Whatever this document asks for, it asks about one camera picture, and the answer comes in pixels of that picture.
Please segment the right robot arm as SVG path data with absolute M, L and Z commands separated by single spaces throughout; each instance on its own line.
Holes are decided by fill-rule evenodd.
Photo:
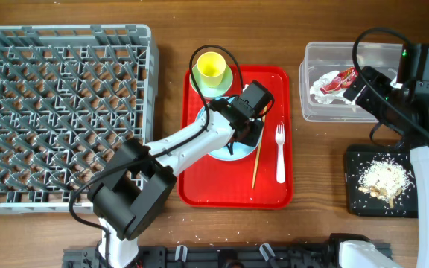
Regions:
M 419 252 L 416 265 L 429 267 L 429 45 L 402 48 L 397 81 L 371 66 L 354 65 L 358 76 L 344 96 L 411 141 L 410 163 L 416 177 Z

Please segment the small green bowl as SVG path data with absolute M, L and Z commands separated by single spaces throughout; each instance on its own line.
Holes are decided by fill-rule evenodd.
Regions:
M 216 87 L 209 87 L 202 81 L 201 74 L 197 69 L 197 64 L 195 64 L 191 70 L 199 87 L 199 90 L 201 91 L 205 99 L 221 97 L 225 95 L 232 86 L 233 73 L 229 66 L 226 67 L 221 83 Z

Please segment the red plastic serving tray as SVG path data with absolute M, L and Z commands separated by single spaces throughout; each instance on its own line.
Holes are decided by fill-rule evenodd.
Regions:
M 251 189 L 256 149 L 237 161 L 204 156 L 179 175 L 178 194 L 188 205 L 213 208 L 281 209 L 293 198 L 293 142 L 290 118 L 290 81 L 278 66 L 233 67 L 227 97 L 240 92 L 240 83 L 257 80 L 274 96 L 275 104 L 265 119 L 255 188 Z M 276 181 L 276 128 L 285 128 L 285 182 Z

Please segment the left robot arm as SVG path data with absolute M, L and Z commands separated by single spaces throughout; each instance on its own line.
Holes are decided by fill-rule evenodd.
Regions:
M 161 213 L 185 169 L 235 142 L 257 145 L 261 116 L 273 104 L 273 94 L 254 80 L 241 95 L 205 103 L 198 119 L 167 138 L 124 142 L 88 192 L 106 231 L 98 251 L 108 267 L 127 267 L 137 258 L 139 235 Z

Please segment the rice and peanut scraps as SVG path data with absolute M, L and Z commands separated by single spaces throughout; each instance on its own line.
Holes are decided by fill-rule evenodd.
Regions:
M 372 160 L 359 171 L 355 190 L 384 202 L 385 208 L 395 208 L 401 203 L 401 195 L 413 187 L 413 172 L 391 158 Z

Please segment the red snack wrapper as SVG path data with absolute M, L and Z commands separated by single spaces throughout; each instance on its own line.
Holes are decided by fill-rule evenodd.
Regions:
M 355 67 L 350 67 L 345 71 L 339 72 L 333 80 L 326 86 L 322 86 L 320 91 L 326 94 L 332 94 L 333 92 L 339 92 L 342 89 L 347 89 L 355 81 L 358 76 L 358 72 Z

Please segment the grey plastic dishwasher rack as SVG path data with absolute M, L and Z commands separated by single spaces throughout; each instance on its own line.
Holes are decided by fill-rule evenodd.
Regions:
M 143 24 L 0 26 L 0 214 L 65 212 L 123 142 L 149 142 L 158 62 Z

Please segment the light blue plate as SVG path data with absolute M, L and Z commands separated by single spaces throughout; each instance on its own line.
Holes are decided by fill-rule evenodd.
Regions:
M 222 161 L 237 161 L 247 157 L 260 144 L 264 131 L 261 118 L 245 116 L 250 108 L 239 96 L 219 97 L 208 103 L 208 108 L 219 112 L 234 130 L 232 137 L 220 149 L 209 153 L 212 158 Z

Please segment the yellow plastic cup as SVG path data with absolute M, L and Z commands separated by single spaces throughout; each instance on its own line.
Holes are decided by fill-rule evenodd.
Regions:
M 213 51 L 206 52 L 197 59 L 197 70 L 202 82 L 209 87 L 219 86 L 226 70 L 224 57 Z

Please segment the white plastic fork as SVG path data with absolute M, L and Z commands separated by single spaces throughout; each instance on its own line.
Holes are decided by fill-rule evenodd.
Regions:
M 284 159 L 284 144 L 285 144 L 285 128 L 284 124 L 279 124 L 276 128 L 275 141 L 277 143 L 277 163 L 276 163 L 276 181 L 278 183 L 285 182 L 285 159 Z

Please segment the wooden chopstick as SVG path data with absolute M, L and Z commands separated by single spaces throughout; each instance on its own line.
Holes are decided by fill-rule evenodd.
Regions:
M 259 158 L 260 158 L 260 151 L 261 151 L 263 134 L 264 134 L 264 127 L 261 130 L 261 135 L 259 137 L 259 143 L 258 143 L 258 146 L 256 148 L 255 164 L 254 164 L 254 168 L 253 168 L 253 172 L 252 172 L 251 189 L 255 188 L 255 181 L 256 181 L 257 172 L 258 172 L 258 163 L 259 163 Z

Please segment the white tissue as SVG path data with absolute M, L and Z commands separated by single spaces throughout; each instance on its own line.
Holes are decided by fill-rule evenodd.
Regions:
M 322 75 L 318 80 L 314 81 L 313 86 L 310 88 L 310 94 L 314 95 L 314 99 L 317 103 L 333 104 L 335 101 L 341 101 L 347 105 L 352 104 L 351 100 L 348 100 L 343 96 L 346 89 L 326 95 L 320 91 L 320 88 L 330 83 L 339 72 L 341 71 L 330 71 L 329 73 Z

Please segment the clear plastic waste bin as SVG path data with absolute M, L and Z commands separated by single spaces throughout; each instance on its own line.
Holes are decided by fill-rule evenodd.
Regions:
M 353 66 L 351 42 L 310 42 L 305 48 L 305 57 L 299 67 L 299 93 L 302 114 L 311 122 L 372 123 L 376 119 L 355 105 L 336 100 L 333 104 L 320 104 L 310 94 L 314 81 L 330 71 L 344 71 Z M 357 48 L 357 60 L 361 66 L 368 65 L 395 80 L 401 45 L 387 43 L 361 43 Z

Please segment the black plastic tray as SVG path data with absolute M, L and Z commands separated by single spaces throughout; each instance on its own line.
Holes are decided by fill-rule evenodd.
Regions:
M 391 158 L 407 170 L 413 172 L 410 163 L 410 154 L 406 150 L 394 150 L 367 144 L 353 144 L 349 146 L 344 156 L 346 196 L 348 210 L 352 214 L 364 217 L 418 217 L 418 196 L 415 176 L 413 187 L 410 187 L 401 195 L 401 203 L 395 208 L 385 208 L 385 203 L 370 198 L 355 190 L 358 185 L 360 168 L 372 160 Z

